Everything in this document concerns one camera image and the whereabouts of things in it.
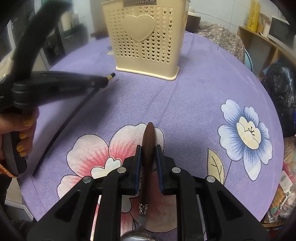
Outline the left hand yellow nails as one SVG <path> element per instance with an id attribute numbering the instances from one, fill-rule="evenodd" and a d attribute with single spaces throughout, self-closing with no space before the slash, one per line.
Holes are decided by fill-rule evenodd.
<path id="1" fill-rule="evenodd" d="M 33 139 L 39 117 L 39 109 L 25 110 L 23 113 L 1 114 L 1 160 L 4 160 L 2 148 L 2 135 L 17 132 L 20 139 L 16 145 L 16 151 L 21 157 L 28 156 L 33 148 Z"/>

